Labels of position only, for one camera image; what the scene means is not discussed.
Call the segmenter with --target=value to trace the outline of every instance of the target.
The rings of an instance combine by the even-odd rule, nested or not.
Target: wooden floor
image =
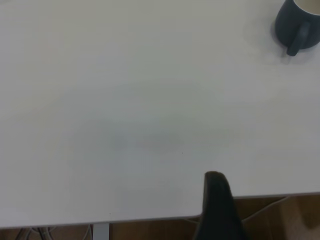
[[[278,199],[239,199],[236,206],[243,219]],[[192,240],[196,227],[195,223],[182,219],[115,223],[110,226],[110,239]],[[320,195],[291,197],[250,219],[244,227],[253,240],[319,240]],[[82,240],[87,228],[87,225],[60,226],[51,233],[54,240]],[[14,240],[18,231],[0,230],[0,240]],[[32,233],[29,239],[40,237]]]

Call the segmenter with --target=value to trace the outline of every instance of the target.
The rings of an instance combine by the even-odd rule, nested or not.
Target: dark blue mug
[[[275,34],[295,56],[320,42],[320,0],[286,0],[275,20]]]

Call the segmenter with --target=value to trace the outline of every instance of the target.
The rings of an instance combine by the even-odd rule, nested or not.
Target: table leg
[[[93,240],[109,240],[109,223],[93,224]]]

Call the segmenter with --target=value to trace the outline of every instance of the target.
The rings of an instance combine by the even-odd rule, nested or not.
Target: mug handle
[[[299,28],[292,44],[288,47],[286,54],[289,56],[295,56],[307,40],[309,35],[310,23],[305,21]]]

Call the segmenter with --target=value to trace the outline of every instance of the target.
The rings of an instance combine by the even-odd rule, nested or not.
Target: white table
[[[0,227],[195,216],[320,191],[320,50],[283,57],[281,0],[0,4]]]

